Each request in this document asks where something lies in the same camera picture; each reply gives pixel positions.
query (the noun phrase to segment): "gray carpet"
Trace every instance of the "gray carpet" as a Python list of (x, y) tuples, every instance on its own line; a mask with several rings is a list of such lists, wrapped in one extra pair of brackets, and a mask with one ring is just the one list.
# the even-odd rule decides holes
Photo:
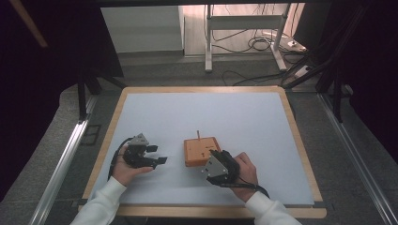
[[(253, 78), (275, 73), (276, 65), (268, 60), (224, 61), (220, 58), (213, 65), (213, 73), (204, 72), (204, 63), (197, 59), (184, 59), (174, 63), (162, 63), (163, 59), (135, 65), (134, 60), (121, 59), (126, 78), (131, 86), (179, 86), (179, 85), (227, 85), (244, 80), (234, 73)], [(281, 78), (247, 81), (243, 85), (279, 84)], [(103, 91), (63, 185), (56, 197), (46, 224), (69, 224), (77, 214), (75, 204), (83, 195), (86, 182), (100, 150), (100, 146), (118, 101), (120, 90), (103, 82)], [(312, 87), (314, 81), (302, 86)], [(75, 87), (61, 97), (61, 106), (52, 125), (43, 138), (37, 152), (26, 165), (12, 190), (0, 203), (1, 224), (27, 224), (46, 188), (69, 135), (77, 122)], [(369, 197), (360, 177), (338, 136), (336, 135), (321, 103), (314, 92), (287, 93), (296, 115), (298, 129), (304, 142), (314, 175), (324, 198), (328, 215), (324, 219), (300, 219), (302, 224), (384, 224)], [(394, 211), (398, 208), (398, 167), (382, 145), (358, 119), (345, 99), (342, 115), (347, 130), (359, 146), (364, 160), (375, 179), (388, 196)], [(250, 220), (176, 219), (150, 218), (146, 224), (252, 224)], [(134, 224), (131, 220), (116, 217), (113, 224)]]

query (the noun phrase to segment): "person's right hand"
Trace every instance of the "person's right hand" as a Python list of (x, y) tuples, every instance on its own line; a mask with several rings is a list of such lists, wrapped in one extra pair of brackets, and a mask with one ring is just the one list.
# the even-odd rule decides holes
[[(255, 166), (250, 161), (248, 155), (244, 152), (240, 153), (235, 157), (235, 161), (239, 164), (239, 178), (235, 183), (237, 184), (255, 184), (258, 185), (257, 173), (255, 171)], [(231, 188), (234, 191), (234, 194), (240, 198), (242, 201), (247, 202), (252, 195), (255, 193), (255, 190), (248, 188)]]

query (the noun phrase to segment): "wall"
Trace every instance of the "wall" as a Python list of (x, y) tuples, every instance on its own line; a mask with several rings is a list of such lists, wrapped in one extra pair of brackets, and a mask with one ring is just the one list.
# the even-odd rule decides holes
[(105, 7), (101, 11), (117, 53), (183, 49), (182, 7)]

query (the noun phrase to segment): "wooden block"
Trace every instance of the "wooden block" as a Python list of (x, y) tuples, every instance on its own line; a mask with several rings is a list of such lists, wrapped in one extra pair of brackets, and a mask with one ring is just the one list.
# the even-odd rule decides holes
[(221, 148), (214, 137), (185, 140), (185, 166), (205, 166), (210, 156), (209, 150), (221, 152)]

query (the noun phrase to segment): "table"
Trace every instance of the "table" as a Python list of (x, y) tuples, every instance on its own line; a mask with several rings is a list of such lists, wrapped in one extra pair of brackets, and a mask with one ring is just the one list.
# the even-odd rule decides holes
[[(122, 113), (124, 102), (128, 93), (277, 93), (281, 98), (283, 109), (290, 129), (293, 134), (294, 142), (298, 149), (302, 166), (307, 175), (315, 205), (309, 208), (288, 208), (289, 213), (296, 218), (323, 218), (326, 216), (326, 208), (318, 185), (314, 178), (309, 159), (301, 141), (299, 130), (294, 120), (285, 92), (280, 87), (128, 87), (117, 103), (114, 116), (104, 138), (99, 155), (95, 163), (93, 172), (89, 178), (83, 199), (88, 199), (93, 186), (99, 177), (100, 169), (107, 155), (111, 140), (115, 134), (117, 121)], [(179, 217), (179, 218), (252, 218), (253, 215), (243, 206), (193, 206), (187, 207), (178, 205), (128, 205), (121, 204), (117, 214), (120, 216), (136, 217)]]

